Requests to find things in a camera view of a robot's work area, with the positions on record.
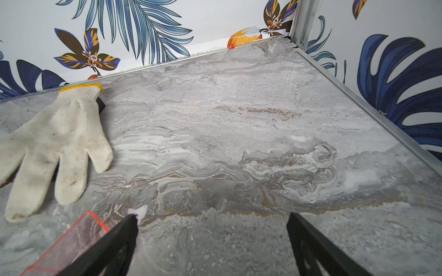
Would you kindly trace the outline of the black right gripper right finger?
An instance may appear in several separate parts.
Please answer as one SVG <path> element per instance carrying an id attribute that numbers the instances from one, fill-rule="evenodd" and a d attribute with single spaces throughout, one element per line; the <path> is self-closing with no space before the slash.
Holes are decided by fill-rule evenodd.
<path id="1" fill-rule="evenodd" d="M 298 213 L 291 213 L 286 225 L 301 276 L 369 276 L 366 269 L 340 250 Z"/>

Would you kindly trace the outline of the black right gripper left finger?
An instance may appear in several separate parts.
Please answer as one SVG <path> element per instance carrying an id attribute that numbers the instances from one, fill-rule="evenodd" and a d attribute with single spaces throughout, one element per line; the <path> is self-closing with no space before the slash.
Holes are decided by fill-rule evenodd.
<path id="1" fill-rule="evenodd" d="M 138 219 L 130 214 L 85 251 L 60 276 L 126 276 L 135 251 Z"/>

